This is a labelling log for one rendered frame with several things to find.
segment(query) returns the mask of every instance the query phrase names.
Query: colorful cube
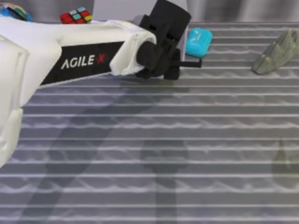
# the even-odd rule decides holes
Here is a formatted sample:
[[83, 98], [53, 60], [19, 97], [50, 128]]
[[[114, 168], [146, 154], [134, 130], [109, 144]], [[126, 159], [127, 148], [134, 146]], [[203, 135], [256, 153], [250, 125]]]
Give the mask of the colorful cube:
[[62, 24], [86, 24], [90, 23], [92, 19], [92, 15], [85, 7], [80, 7], [77, 10], [72, 10], [60, 15], [60, 21]]
[[186, 54], [195, 57], [205, 56], [212, 38], [213, 34], [207, 29], [191, 29], [186, 42]]

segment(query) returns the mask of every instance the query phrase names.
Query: red letter x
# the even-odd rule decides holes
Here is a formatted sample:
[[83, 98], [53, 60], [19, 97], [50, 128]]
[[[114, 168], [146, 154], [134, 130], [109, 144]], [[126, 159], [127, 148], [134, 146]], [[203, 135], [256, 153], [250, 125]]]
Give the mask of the red letter x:
[[97, 57], [97, 64], [98, 63], [103, 63], [104, 62], [104, 57], [105, 57], [105, 54], [99, 54], [99, 57]]

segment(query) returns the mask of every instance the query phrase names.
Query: blue sponge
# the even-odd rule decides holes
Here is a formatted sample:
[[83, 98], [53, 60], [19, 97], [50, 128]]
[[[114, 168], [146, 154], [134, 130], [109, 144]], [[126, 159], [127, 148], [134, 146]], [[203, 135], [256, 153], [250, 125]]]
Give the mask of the blue sponge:
[[187, 38], [186, 54], [203, 57], [211, 44], [213, 34], [207, 29], [193, 28]]

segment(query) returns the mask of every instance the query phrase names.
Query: colorful object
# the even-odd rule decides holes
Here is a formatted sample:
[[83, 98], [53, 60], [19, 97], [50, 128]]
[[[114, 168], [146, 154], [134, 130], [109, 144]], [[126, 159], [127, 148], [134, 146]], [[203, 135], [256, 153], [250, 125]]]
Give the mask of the colorful object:
[[12, 3], [0, 3], [0, 15], [33, 22], [32, 16], [25, 9]]
[[186, 43], [186, 54], [203, 57], [206, 55], [211, 44], [213, 34], [207, 29], [191, 29]]
[[60, 16], [60, 21], [62, 24], [84, 24], [90, 23], [92, 19], [93, 17], [85, 7], [64, 13]]

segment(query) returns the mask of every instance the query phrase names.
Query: rubik's cube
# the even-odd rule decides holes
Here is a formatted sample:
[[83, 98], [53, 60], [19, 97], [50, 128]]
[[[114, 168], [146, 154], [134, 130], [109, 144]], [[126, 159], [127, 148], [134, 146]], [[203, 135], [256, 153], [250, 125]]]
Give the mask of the rubik's cube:
[[92, 19], [93, 17], [85, 7], [64, 13], [60, 16], [60, 21], [62, 24], [84, 24], [90, 23]]

